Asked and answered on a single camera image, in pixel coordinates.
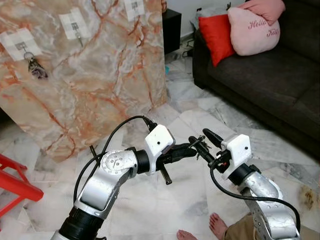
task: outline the dark gray sofa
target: dark gray sofa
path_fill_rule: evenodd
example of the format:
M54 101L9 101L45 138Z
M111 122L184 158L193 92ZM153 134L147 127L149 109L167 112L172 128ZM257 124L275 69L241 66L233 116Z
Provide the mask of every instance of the dark gray sofa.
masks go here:
M284 0L280 41L252 56L233 55L217 67L195 33L194 83L210 88L320 157L320 0Z

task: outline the keychain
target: keychain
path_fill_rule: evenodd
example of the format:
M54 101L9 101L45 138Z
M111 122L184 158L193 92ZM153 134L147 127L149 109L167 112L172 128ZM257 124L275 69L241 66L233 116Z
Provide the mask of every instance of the keychain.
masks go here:
M35 76L38 79L47 79L48 74L46 70L38 63L35 56L32 54L32 52L26 51L23 55L24 59L29 62L28 64L28 71L31 72L33 76Z

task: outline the red stool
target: red stool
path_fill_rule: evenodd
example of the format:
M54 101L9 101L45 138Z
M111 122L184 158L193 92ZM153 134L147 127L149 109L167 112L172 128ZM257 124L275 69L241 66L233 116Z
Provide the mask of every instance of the red stool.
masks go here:
M5 168L15 169L22 180L3 171ZM22 172L24 170L27 170L26 166L0 154L0 188L19 195L15 200L0 209L0 218L24 199L37 202L43 197L44 193L39 188L30 184Z

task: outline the pink pillow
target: pink pillow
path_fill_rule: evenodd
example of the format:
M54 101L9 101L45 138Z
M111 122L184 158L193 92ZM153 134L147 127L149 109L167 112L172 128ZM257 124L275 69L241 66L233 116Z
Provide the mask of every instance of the pink pillow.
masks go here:
M286 10L282 0L250 0L241 4L238 8L247 9L262 16L269 26L273 25Z
M262 16L238 7L229 8L228 17L231 24L231 43L240 56L271 50L279 42L278 21L269 26Z

